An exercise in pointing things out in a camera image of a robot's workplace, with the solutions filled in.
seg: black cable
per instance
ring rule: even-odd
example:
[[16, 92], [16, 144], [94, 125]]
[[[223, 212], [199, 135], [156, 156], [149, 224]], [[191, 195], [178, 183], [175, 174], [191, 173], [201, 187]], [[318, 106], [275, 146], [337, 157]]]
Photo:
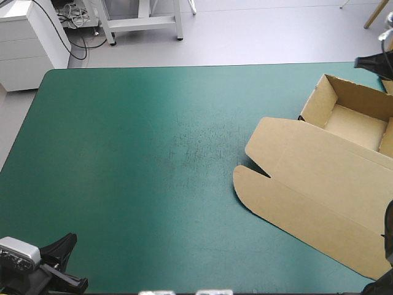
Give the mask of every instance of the black cable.
[[57, 33], [57, 36], [60, 38], [61, 43], [63, 43], [65, 49], [69, 52], [69, 54], [70, 54], [71, 56], [73, 56], [74, 58], [76, 58], [77, 60], [84, 60], [84, 59], [86, 59], [86, 58], [87, 58], [87, 48], [85, 48], [85, 56], [84, 56], [83, 58], [77, 57], [76, 55], [74, 55], [74, 54], [68, 49], [68, 47], [66, 46], [66, 44], [64, 43], [63, 38], [61, 38], [59, 31], [57, 30], [55, 24], [52, 22], [52, 19], [49, 17], [49, 14], [46, 12], [46, 10], [45, 10], [45, 9], [41, 6], [41, 4], [39, 4], [36, 0], [32, 0], [32, 2], [36, 3], [36, 4], [38, 5], [38, 7], [41, 8], [41, 10], [46, 14], [46, 16], [47, 16], [47, 18], [49, 19], [50, 23], [51, 23], [52, 26], [54, 27], [54, 29], [55, 29], [55, 31], [56, 31], [56, 33]]
[[78, 45], [78, 44], [75, 44], [75, 43], [73, 43], [73, 42], [71, 42], [71, 41], [69, 41], [72, 45], [74, 45], [74, 46], [76, 46], [76, 47], [79, 47], [79, 48], [86, 48], [86, 49], [94, 49], [94, 48], [98, 48], [98, 47], [101, 47], [102, 45], [104, 45], [105, 44], [105, 42], [106, 42], [106, 39], [102, 42], [102, 43], [100, 43], [100, 44], [98, 44], [98, 45], [96, 45], [96, 46], [89, 46], [89, 47], [83, 47], [83, 46], [80, 46], [80, 45]]
[[393, 67], [392, 67], [391, 62], [390, 62], [390, 60], [389, 60], [389, 57], [387, 56], [386, 51], [385, 51], [385, 40], [382, 40], [382, 41], [381, 41], [381, 47], [382, 47], [382, 53], [383, 53], [383, 55], [385, 56], [387, 65], [389, 66], [389, 69], [391, 70], [392, 75], [393, 75]]

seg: cardboard box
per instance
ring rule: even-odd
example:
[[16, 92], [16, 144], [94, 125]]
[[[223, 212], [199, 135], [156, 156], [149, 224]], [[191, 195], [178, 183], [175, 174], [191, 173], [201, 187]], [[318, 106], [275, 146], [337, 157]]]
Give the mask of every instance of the cardboard box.
[[302, 120], [263, 118], [233, 183], [255, 214], [356, 272], [379, 278], [393, 199], [393, 96], [324, 75]]
[[393, 157], [393, 97], [324, 75], [301, 117], [367, 149]]

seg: box lid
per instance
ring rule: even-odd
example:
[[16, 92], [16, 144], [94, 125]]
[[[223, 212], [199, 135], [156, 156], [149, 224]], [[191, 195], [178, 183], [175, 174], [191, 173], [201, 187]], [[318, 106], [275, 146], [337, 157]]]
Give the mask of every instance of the box lid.
[[270, 175], [233, 174], [255, 214], [356, 272], [378, 278], [384, 213], [393, 198], [393, 159], [307, 122], [264, 118], [246, 154]]

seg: white metal frame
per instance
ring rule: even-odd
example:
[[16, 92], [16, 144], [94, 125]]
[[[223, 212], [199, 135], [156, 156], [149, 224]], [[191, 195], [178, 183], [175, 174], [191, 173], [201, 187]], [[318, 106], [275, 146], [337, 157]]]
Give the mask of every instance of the white metal frame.
[[101, 20], [106, 39], [111, 45], [115, 45], [114, 33], [124, 31], [140, 31], [152, 29], [164, 29], [176, 27], [177, 39], [183, 40], [183, 29], [180, 11], [180, 0], [173, 0], [174, 15], [163, 17], [151, 17], [150, 0], [139, 0], [138, 18], [124, 20], [111, 20], [107, 11], [105, 0], [94, 0]]

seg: wooden stool leg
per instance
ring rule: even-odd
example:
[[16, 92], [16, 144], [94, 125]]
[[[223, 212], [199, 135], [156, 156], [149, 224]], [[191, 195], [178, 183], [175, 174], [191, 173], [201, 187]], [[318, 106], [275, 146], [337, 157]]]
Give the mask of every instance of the wooden stool leg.
[[386, 6], [386, 4], [389, 2], [389, 0], [382, 0], [379, 4], [378, 7], [375, 9], [375, 11], [373, 12], [373, 14], [371, 14], [371, 17], [367, 20], [366, 24], [364, 25], [365, 29], [368, 29], [370, 27], [370, 25], [373, 23], [373, 21], [376, 19], [376, 17], [378, 16], [378, 14], [382, 11], [382, 9], [384, 9], [384, 7]]

